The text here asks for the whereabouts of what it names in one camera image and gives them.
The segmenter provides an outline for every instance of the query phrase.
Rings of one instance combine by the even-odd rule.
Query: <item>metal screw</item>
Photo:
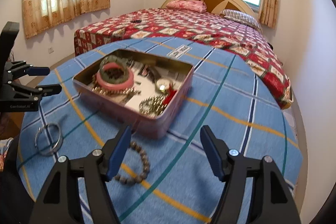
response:
[[[65,162],[67,160],[67,157],[66,156],[60,156],[58,158],[58,162]]]
[[[267,163],[271,163],[273,161],[272,157],[271,156],[265,156],[264,160],[267,162]]]
[[[235,150],[235,149],[231,149],[231,150],[229,151],[229,154],[230,154],[232,157],[236,157],[236,156],[239,155],[239,152],[238,152],[237,150]]]
[[[92,152],[92,155],[98,157],[100,156],[102,153],[102,151],[100,149],[95,149],[93,152]]]

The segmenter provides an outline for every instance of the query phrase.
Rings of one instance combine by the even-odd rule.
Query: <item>blue plaid tablecloth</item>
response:
[[[224,184],[215,177],[200,142],[200,128],[209,125],[217,138],[247,157],[270,155],[293,190],[302,156],[296,137],[283,112],[263,82],[244,61],[231,53],[175,37],[130,39],[101,46],[69,60],[53,70],[41,84],[61,83],[59,95],[45,97],[38,112],[26,113],[17,157],[17,169],[29,195],[35,200],[56,159],[84,157],[100,148],[118,132],[120,124],[80,99],[72,77],[86,66],[119,48],[167,56],[188,45],[191,50],[179,60],[195,65],[187,98],[167,135],[149,140],[137,134],[132,139],[148,153],[151,172],[141,184],[131,187],[107,183],[122,223],[206,223],[217,206]],[[34,147],[36,131],[46,123],[60,125],[64,142],[50,157]],[[56,141],[50,130],[39,138],[40,147]],[[122,175],[141,172],[139,156],[127,150]],[[85,223],[92,223],[84,180],[79,179],[81,208]],[[252,180],[246,190],[239,223],[245,223]]]

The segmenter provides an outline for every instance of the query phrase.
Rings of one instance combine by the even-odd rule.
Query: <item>wooden headboard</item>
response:
[[[166,0],[161,8],[165,8],[170,1],[172,0]],[[219,15],[224,9],[231,9],[241,11],[256,18],[256,14],[243,0],[204,0],[204,2],[207,5],[207,12],[213,14]]]

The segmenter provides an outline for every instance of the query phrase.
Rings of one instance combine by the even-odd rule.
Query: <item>black pants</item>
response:
[[[28,224],[34,206],[16,170],[18,142],[19,136],[9,146],[3,172],[0,173],[1,224]]]

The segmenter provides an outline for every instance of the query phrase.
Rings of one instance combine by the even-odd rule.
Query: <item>pink bangle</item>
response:
[[[108,63],[106,64],[103,69],[104,70],[108,70],[108,69],[114,69],[114,68],[121,68],[117,63]],[[129,89],[131,87],[133,87],[134,85],[134,74],[132,72],[132,70],[130,68],[128,69],[128,73],[129,73],[129,78],[126,80],[126,82],[123,82],[121,84],[110,84],[105,82],[100,75],[100,72],[97,72],[97,82],[98,84],[106,89],[106,90],[125,90],[125,89]]]

